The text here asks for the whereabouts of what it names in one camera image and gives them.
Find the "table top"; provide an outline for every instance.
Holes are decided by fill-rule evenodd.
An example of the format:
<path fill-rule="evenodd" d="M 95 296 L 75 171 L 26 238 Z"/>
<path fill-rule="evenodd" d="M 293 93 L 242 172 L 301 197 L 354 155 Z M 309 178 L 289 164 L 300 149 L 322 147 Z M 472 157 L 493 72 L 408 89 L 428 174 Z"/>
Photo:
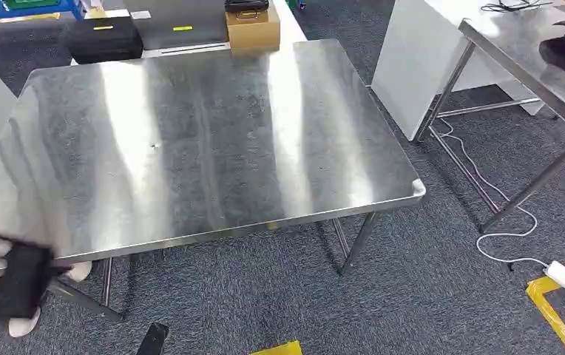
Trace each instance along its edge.
<path fill-rule="evenodd" d="M 335 40 L 36 70 L 0 137 L 0 233 L 63 264 L 424 193 Z"/>
<path fill-rule="evenodd" d="M 565 26 L 553 26 L 564 20 L 565 6 L 546 7 L 465 19 L 459 29 L 565 119 L 565 71 L 539 53 L 542 41 L 565 34 Z"/>

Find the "cardboard box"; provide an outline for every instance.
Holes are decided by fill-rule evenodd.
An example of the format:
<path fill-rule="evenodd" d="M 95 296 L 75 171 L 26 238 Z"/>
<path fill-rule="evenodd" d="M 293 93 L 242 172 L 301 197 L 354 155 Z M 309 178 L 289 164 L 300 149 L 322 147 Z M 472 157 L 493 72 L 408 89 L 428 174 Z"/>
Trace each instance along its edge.
<path fill-rule="evenodd" d="M 230 48 L 280 47 L 280 20 L 272 1 L 266 11 L 226 13 L 226 26 Z"/>

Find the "white power cable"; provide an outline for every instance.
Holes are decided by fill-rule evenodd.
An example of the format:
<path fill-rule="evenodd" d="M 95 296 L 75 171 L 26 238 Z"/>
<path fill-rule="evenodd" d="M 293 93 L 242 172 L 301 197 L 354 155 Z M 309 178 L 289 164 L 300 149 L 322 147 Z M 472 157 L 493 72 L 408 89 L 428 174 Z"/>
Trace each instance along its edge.
<path fill-rule="evenodd" d="M 466 157 L 466 159 L 470 162 L 470 164 L 472 164 L 472 167 L 474 168 L 474 172 L 476 173 L 476 175 L 478 176 L 479 179 L 481 179 L 481 181 L 483 181 L 483 183 L 485 183 L 485 185 L 491 187 L 492 189 L 494 189 L 494 191 L 496 191 L 497 193 L 500 194 L 500 196 L 502 196 L 507 202 L 510 201 L 510 199 L 504 194 L 504 192 L 502 192 L 498 187 L 492 185 L 489 181 L 487 181 L 487 179 L 485 179 L 485 177 L 483 177 L 483 175 L 481 174 L 481 172 L 478 170 L 477 165 L 474 163 L 474 160 L 472 160 L 472 158 L 467 154 L 467 152 L 465 151 L 465 145 L 463 143 L 463 140 L 459 137 L 456 137 L 454 135 L 452 135 L 452 133 L 454 132 L 454 128 L 448 123 L 446 122 L 446 120 L 444 120 L 443 118 L 440 118 L 441 122 L 443 122 L 446 126 L 448 126 L 448 128 L 450 128 L 450 131 L 447 133 L 440 133 L 439 136 L 442 138 L 452 138 L 456 141 L 459 142 L 459 144 L 461 145 L 461 151 L 463 152 L 463 155 Z M 545 262 L 532 258 L 532 257 L 519 257 L 516 259 L 500 259 L 497 257 L 493 257 L 491 255 L 489 255 L 488 253 L 486 253 L 485 251 L 483 251 L 483 248 L 481 248 L 481 241 L 487 237 L 526 237 L 529 234 L 531 234 L 533 231 L 535 231 L 535 229 L 538 226 L 538 221 L 537 218 L 531 213 L 528 212 L 526 209 L 523 209 L 522 207 L 518 206 L 518 209 L 526 214 L 529 215 L 529 217 L 531 217 L 533 219 L 533 227 L 531 227 L 528 231 L 524 232 L 524 233 L 489 233 L 489 234 L 484 234 L 482 236 L 480 236 L 477 240 L 476 240 L 476 248 L 478 249 L 478 251 L 481 252 L 481 254 L 483 254 L 486 257 L 489 257 L 491 260 L 495 260 L 495 261 L 499 261 L 501 263 L 516 263 L 518 261 L 535 261 L 536 263 L 540 263 L 541 265 L 543 265 L 544 267 L 548 267 L 548 264 L 546 264 Z"/>

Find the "black case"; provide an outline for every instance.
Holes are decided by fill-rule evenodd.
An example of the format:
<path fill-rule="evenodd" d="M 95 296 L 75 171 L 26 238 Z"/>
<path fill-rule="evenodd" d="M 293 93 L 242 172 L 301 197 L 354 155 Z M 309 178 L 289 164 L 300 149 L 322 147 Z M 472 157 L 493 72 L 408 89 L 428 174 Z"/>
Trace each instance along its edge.
<path fill-rule="evenodd" d="M 65 42 L 78 64 L 136 59 L 143 53 L 143 42 L 130 17 L 77 21 Z"/>
<path fill-rule="evenodd" d="M 264 11 L 269 7 L 269 0 L 226 0 L 227 13 L 242 11 Z"/>

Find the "cable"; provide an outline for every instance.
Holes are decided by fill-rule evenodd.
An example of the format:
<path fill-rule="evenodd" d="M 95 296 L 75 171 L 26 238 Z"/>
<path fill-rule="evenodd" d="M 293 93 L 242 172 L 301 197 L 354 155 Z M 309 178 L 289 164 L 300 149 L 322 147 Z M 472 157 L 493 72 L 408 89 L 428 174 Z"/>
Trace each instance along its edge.
<path fill-rule="evenodd" d="M 520 4 L 516 5 L 507 5 L 502 2 L 502 0 L 498 0 L 497 4 L 487 4 L 481 6 L 481 10 L 493 12 L 493 13 L 513 13 L 515 11 L 526 10 L 526 9 L 535 9 L 539 8 L 542 5 L 549 5 L 552 2 L 541 2 L 541 0 L 535 0 L 531 2 L 531 0 L 520 0 Z"/>
<path fill-rule="evenodd" d="M 499 193 L 500 196 L 502 196 L 502 198 L 504 198 L 507 202 L 509 202 L 510 199 L 504 194 L 504 192 L 502 192 L 498 187 L 492 185 L 489 181 L 487 181 L 487 179 L 485 179 L 485 177 L 483 177 L 483 174 L 481 174 L 481 172 L 478 170 L 478 166 L 476 165 L 476 163 L 474 163 L 474 160 L 470 157 L 470 155 L 467 154 L 463 140 L 459 137 L 452 135 L 452 133 L 455 131 L 454 127 L 452 125 L 450 125 L 448 122 L 446 122 L 445 119 L 440 118 L 440 120 L 446 126 L 448 126 L 448 128 L 450 128 L 450 131 L 446 132 L 446 133 L 440 133 L 439 136 L 442 137 L 442 138 L 452 138 L 452 139 L 458 141 L 459 144 L 461 145 L 461 151 L 463 152 L 463 155 L 466 157 L 466 159 L 470 162 L 470 164 L 474 168 L 474 172 L 476 173 L 478 178 L 481 179 L 481 181 L 483 181 L 483 183 L 485 183 L 485 185 L 494 189 L 494 191 Z M 531 217 L 533 219 L 533 227 L 531 227 L 528 231 L 526 231 L 524 233 L 489 233 L 489 234 L 484 234 L 476 240 L 476 248 L 485 257 L 488 257 L 491 260 L 499 261 L 501 263 L 516 263 L 518 261 L 535 261 L 536 263 L 540 263 L 541 265 L 543 265 L 544 267 L 547 268 L 548 264 L 546 264 L 545 262 L 543 262 L 541 260 L 532 258 L 532 257 L 519 257 L 519 258 L 515 258 L 515 259 L 500 259 L 500 258 L 493 257 L 493 256 L 489 255 L 488 253 L 483 251 L 483 248 L 481 248 L 481 241 L 483 239 L 487 238 L 487 237 L 527 237 L 529 234 L 531 234 L 531 233 L 533 233 L 533 231 L 535 231 L 535 229 L 538 227 L 537 217 L 535 217 L 535 215 L 533 215 L 531 212 L 528 212 L 526 209 L 523 209 L 520 206 L 518 206 L 518 209 L 520 211 L 528 214 L 529 217 Z"/>

